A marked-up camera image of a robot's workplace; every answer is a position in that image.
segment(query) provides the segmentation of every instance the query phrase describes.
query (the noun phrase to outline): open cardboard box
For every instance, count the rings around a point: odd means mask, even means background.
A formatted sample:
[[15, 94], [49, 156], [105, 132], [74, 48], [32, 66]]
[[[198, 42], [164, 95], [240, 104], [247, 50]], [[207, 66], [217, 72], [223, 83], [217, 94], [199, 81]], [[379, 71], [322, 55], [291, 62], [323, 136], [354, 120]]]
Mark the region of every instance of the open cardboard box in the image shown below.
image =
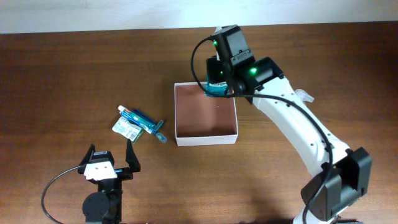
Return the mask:
[[197, 83], [174, 84], [175, 138], [178, 146], [234, 144], [238, 120], [234, 98], [205, 96]]

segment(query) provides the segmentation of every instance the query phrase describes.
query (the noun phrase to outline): wood grain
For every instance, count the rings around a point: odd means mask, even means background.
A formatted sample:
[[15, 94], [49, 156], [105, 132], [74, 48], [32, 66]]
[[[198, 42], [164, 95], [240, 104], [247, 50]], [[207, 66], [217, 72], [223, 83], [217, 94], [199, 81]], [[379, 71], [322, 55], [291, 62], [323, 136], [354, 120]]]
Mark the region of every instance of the wood grain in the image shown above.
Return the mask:
[[[310, 109], [374, 165], [367, 196], [342, 216], [398, 220], [398, 23], [243, 27], [257, 58], [270, 56]], [[310, 180], [294, 148], [260, 111], [237, 99], [234, 145], [177, 147], [173, 88], [192, 82], [190, 55], [209, 29], [0, 35], [0, 217], [51, 223], [40, 208], [47, 182], [77, 165], [91, 143], [125, 166], [126, 140], [112, 132], [117, 105], [166, 121], [166, 144], [144, 134], [134, 145], [142, 171], [123, 183], [126, 223], [239, 223], [293, 218]], [[211, 44], [197, 54], [201, 79]], [[83, 223], [96, 187], [76, 173], [45, 203], [64, 223]]]

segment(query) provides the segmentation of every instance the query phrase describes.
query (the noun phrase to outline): black cable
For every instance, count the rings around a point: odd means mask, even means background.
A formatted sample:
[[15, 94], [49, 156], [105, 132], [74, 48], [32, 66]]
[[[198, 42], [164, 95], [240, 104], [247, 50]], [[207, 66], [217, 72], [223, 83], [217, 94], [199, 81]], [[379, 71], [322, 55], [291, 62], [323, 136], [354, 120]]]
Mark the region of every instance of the black cable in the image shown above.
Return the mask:
[[45, 196], [45, 193], [47, 192], [47, 189], [50, 187], [50, 185], [51, 185], [52, 183], [54, 183], [54, 181], [56, 181], [59, 177], [61, 177], [63, 174], [69, 173], [70, 171], [73, 171], [73, 170], [75, 170], [75, 169], [78, 169], [79, 167], [83, 167], [83, 166], [76, 166], [76, 167], [74, 167], [74, 168], [71, 168], [71, 169], [68, 169], [68, 170], [62, 172], [61, 174], [59, 174], [58, 176], [56, 176], [54, 179], [52, 179], [52, 180], [47, 184], [47, 186], [45, 186], [45, 188], [44, 188], [44, 190], [43, 190], [43, 193], [42, 193], [42, 210], [43, 210], [44, 214], [45, 214], [49, 219], [51, 219], [51, 221], [53, 221], [53, 222], [55, 222], [55, 223], [63, 224], [62, 222], [60, 222], [60, 221], [54, 219], [54, 217], [52, 217], [52, 216], [48, 213], [48, 211], [45, 209], [45, 206], [44, 206], [44, 196]]
[[231, 98], [231, 97], [251, 97], [251, 98], [267, 98], [267, 99], [273, 99], [273, 100], [279, 100], [279, 101], [283, 101], [285, 103], [287, 103], [287, 105], [293, 106], [294, 108], [296, 108], [297, 110], [299, 110], [315, 127], [315, 129], [319, 132], [319, 134], [321, 135], [321, 137], [323, 138], [325, 144], [326, 144], [326, 149], [329, 152], [329, 164], [328, 167], [326, 168], [325, 171], [325, 176], [322, 180], [321, 185], [319, 186], [318, 190], [310, 197], [310, 200], [308, 201], [308, 203], [305, 205], [304, 207], [304, 211], [303, 211], [303, 224], [307, 224], [307, 213], [310, 210], [310, 208], [312, 207], [312, 205], [315, 202], [315, 199], [318, 197], [319, 193], [321, 192], [322, 188], [325, 186], [327, 180], [330, 177], [330, 174], [332, 172], [332, 167], [333, 167], [333, 152], [332, 152], [332, 148], [331, 148], [331, 144], [329, 142], [329, 139], [327, 138], [326, 134], [323, 132], [322, 128], [318, 125], [318, 123], [303, 109], [301, 108], [299, 105], [295, 104], [293, 101], [290, 100], [286, 100], [285, 98], [279, 97], [279, 96], [272, 96], [272, 95], [261, 95], [261, 94], [253, 94], [253, 95], [237, 95], [235, 93], [230, 94], [230, 95], [218, 95], [216, 93], [212, 93], [208, 90], [206, 90], [200, 83], [196, 73], [195, 73], [195, 69], [193, 68], [193, 58], [195, 56], [195, 52], [197, 51], [197, 49], [199, 48], [199, 46], [206, 42], [207, 40], [211, 40], [211, 37], [207, 37], [205, 39], [203, 39], [202, 41], [200, 41], [196, 47], [193, 49], [192, 52], [192, 56], [191, 56], [191, 71], [192, 71], [192, 75], [193, 78], [195, 79], [195, 81], [198, 83], [199, 87], [208, 95], [214, 96], [214, 97], [222, 97], [222, 98]]

